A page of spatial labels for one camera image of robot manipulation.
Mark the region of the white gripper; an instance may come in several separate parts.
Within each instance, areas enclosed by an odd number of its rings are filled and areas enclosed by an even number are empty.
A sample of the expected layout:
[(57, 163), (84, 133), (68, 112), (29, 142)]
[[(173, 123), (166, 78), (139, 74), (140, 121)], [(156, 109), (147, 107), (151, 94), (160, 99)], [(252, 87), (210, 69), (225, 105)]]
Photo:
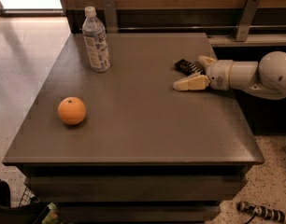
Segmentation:
[(230, 89), (230, 72), (232, 60), (216, 60), (208, 56), (200, 55), (198, 62), (207, 69), (205, 75), (192, 74), (173, 83), (176, 91), (201, 91), (210, 83), (214, 90), (228, 91)]

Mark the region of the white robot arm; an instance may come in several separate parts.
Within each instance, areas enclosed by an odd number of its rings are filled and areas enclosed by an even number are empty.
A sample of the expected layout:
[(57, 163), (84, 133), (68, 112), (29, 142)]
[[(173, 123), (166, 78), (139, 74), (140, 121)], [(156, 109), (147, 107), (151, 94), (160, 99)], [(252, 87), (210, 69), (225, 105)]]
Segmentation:
[(204, 55), (197, 63), (180, 60), (176, 67), (186, 77), (176, 81), (176, 91), (241, 90), (269, 100), (286, 98), (286, 52), (273, 51), (259, 62), (216, 60)]

